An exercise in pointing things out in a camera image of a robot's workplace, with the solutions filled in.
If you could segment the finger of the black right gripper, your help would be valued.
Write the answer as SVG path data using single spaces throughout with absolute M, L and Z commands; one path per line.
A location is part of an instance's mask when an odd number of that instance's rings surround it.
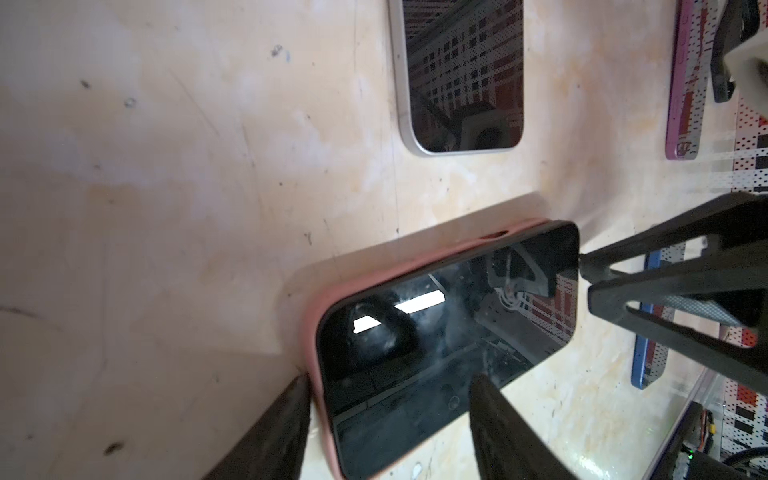
M 582 277 L 590 282 L 617 278 L 611 266 L 624 260 L 684 243 L 712 237 L 720 250 L 767 238 L 767 197 L 747 192 L 724 194 L 650 229 L 580 258 Z
M 757 293 L 757 343 L 739 347 L 721 339 L 712 307 L 691 307 L 697 294 Z M 594 316 L 646 337 L 753 391 L 767 393 L 767 268 L 697 267 L 687 263 L 624 273 L 590 282 L 588 309 Z

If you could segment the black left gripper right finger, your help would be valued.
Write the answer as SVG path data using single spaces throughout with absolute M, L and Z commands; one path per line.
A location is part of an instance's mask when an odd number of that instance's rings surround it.
M 472 378 L 469 418 L 482 479 L 574 477 L 484 374 Z

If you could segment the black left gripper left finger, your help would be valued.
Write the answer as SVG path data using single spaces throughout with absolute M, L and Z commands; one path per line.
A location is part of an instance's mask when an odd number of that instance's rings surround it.
M 297 376 L 206 475 L 207 479 L 297 479 L 310 423 L 311 385 Z

